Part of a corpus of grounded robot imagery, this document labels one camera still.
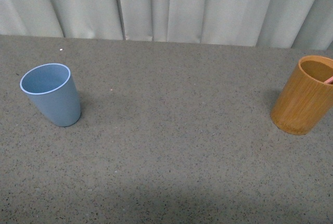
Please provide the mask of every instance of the pink straw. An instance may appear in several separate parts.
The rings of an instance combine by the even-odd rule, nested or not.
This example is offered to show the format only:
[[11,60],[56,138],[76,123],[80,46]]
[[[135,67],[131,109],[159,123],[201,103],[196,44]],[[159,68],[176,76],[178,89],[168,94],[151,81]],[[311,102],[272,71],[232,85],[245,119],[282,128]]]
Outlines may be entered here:
[[324,83],[331,84],[333,82],[333,77],[328,78]]

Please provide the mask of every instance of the bamboo cup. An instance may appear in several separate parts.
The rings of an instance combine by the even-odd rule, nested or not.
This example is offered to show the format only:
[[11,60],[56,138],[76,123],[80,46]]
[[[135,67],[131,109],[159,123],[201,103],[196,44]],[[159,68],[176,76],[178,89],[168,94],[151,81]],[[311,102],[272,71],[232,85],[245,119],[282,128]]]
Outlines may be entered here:
[[296,65],[271,111],[271,119],[283,131],[307,134],[333,106],[333,59],[304,56]]

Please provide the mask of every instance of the white curtain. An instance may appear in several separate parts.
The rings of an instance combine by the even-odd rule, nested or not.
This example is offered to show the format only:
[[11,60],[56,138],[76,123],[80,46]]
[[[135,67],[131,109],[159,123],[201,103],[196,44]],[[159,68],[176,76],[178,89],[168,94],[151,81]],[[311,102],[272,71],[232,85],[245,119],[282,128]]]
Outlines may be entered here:
[[333,49],[333,0],[0,0],[0,34]]

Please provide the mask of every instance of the blue cup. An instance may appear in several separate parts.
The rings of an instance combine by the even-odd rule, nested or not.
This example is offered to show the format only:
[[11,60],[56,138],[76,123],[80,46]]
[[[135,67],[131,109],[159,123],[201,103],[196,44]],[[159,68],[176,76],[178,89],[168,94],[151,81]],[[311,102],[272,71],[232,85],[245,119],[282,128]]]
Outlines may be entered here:
[[44,64],[35,67],[22,77],[20,87],[55,125],[67,127],[80,118],[80,98],[67,66]]

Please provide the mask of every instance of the cup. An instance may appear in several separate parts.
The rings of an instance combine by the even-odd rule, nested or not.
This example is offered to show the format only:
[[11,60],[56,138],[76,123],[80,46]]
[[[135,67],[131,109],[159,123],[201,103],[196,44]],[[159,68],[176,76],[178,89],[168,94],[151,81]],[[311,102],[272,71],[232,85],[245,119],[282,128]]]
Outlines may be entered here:
[[44,64],[28,71],[20,87],[46,118],[67,127],[81,115],[80,98],[70,69],[63,64]]
[[296,65],[271,111],[271,119],[283,131],[307,134],[333,106],[333,60],[304,56]]

